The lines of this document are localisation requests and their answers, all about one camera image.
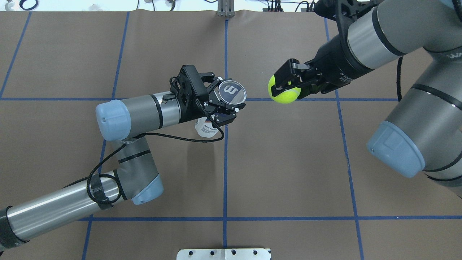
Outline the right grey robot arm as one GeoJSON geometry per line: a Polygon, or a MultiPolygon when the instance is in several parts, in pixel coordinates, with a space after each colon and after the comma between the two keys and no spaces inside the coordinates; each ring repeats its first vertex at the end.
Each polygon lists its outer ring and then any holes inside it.
{"type": "Polygon", "coordinates": [[[269,96],[290,103],[327,94],[392,63],[397,105],[368,140],[401,175],[424,173],[461,197],[461,1],[319,0],[313,11],[338,33],[314,58],[288,59],[269,96]]]}

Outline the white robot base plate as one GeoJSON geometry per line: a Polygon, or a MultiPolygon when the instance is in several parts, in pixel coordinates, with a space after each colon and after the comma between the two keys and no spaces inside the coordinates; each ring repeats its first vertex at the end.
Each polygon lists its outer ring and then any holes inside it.
{"type": "Polygon", "coordinates": [[[272,260],[266,248],[214,248],[180,250],[177,260],[272,260]]]}

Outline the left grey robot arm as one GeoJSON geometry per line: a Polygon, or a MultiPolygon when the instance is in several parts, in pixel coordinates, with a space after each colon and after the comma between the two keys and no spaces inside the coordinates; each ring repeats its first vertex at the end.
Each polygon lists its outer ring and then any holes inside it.
{"type": "Polygon", "coordinates": [[[147,137],[192,143],[223,140],[222,127],[234,121],[246,99],[247,91],[238,81],[183,65],[169,79],[167,91],[97,105],[97,125],[102,138],[112,143],[112,153],[96,161],[83,178],[39,198],[2,208],[1,253],[121,202],[141,205],[157,199],[164,186],[147,137]],[[208,122],[221,136],[205,140],[158,132],[191,121],[208,122]]]}

